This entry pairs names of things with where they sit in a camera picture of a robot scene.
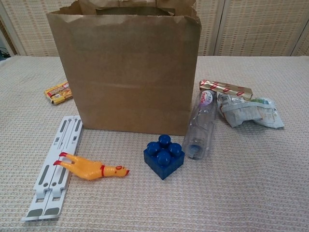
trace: white plastic wrapper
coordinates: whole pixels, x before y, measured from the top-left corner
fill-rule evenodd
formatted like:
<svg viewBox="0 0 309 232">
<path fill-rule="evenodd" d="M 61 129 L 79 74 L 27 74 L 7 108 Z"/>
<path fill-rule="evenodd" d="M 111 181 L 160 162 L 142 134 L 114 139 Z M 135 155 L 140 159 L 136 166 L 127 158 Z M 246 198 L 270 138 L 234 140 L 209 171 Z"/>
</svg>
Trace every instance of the white plastic wrapper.
<svg viewBox="0 0 309 232">
<path fill-rule="evenodd" d="M 248 120 L 271 128 L 284 127 L 275 103 L 270 99 L 245 100 L 242 97 L 223 93 L 217 93 L 217 95 L 219 112 L 226 118 L 231 127 L 239 126 Z"/>
</svg>

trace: yellow rubber chicken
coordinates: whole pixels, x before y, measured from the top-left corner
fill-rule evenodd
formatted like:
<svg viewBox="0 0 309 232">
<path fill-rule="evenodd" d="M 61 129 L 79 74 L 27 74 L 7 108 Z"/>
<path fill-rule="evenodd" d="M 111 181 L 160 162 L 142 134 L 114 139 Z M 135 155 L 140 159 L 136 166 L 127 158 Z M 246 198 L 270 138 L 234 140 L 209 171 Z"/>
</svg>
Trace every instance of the yellow rubber chicken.
<svg viewBox="0 0 309 232">
<path fill-rule="evenodd" d="M 91 161 L 83 157 L 70 155 L 66 152 L 61 152 L 60 157 L 66 157 L 72 160 L 74 163 L 67 163 L 60 160 L 54 162 L 54 165 L 61 165 L 68 169 L 80 178 L 87 180 L 94 180 L 100 177 L 106 176 L 119 176 L 123 177 L 129 174 L 130 170 L 127 170 L 123 166 L 105 166 L 100 161 Z"/>
</svg>

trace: lego stud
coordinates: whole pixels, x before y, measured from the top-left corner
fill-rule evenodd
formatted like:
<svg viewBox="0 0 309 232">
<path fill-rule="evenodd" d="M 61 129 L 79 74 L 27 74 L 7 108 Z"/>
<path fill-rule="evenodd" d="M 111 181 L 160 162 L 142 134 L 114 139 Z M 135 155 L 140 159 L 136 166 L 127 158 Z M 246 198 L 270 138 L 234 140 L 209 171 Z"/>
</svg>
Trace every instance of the lego stud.
<svg viewBox="0 0 309 232">
<path fill-rule="evenodd" d="M 157 156 L 158 164 L 161 166 L 168 166 L 170 161 L 170 154 L 167 151 L 160 151 Z"/>
<path fill-rule="evenodd" d="M 167 134 L 160 135 L 159 143 L 163 148 L 167 148 L 170 144 L 170 137 Z"/>
<path fill-rule="evenodd" d="M 147 145 L 147 151 L 151 156 L 154 156 L 160 150 L 160 145 L 157 142 L 150 142 Z"/>
<path fill-rule="evenodd" d="M 177 143 L 173 143 L 169 145 L 169 152 L 172 154 L 173 157 L 178 157 L 181 155 L 182 146 Z"/>
</svg>

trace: bottle label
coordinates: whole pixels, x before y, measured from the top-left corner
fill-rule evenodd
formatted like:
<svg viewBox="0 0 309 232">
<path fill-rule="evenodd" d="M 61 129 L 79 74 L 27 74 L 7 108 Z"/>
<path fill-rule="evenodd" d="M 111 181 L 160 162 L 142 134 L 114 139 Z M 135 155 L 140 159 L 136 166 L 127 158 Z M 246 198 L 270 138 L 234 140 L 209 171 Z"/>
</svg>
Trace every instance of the bottle label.
<svg viewBox="0 0 309 232">
<path fill-rule="evenodd" d="M 208 90 L 205 90 L 202 92 L 202 95 L 201 95 L 201 100 L 199 102 L 199 105 L 209 105 L 210 103 L 212 102 L 212 94 L 210 91 Z"/>
</svg>

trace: blue lego brick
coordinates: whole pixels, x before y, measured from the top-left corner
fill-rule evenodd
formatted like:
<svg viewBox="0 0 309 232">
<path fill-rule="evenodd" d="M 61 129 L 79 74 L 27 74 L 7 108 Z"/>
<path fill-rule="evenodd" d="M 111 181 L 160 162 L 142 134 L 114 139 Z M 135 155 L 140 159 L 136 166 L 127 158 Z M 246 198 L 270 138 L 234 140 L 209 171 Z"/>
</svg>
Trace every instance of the blue lego brick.
<svg viewBox="0 0 309 232">
<path fill-rule="evenodd" d="M 144 150 L 144 160 L 149 167 L 164 180 L 182 166 L 184 152 L 177 143 L 172 143 L 168 135 L 161 135 L 158 142 L 150 142 Z"/>
</svg>

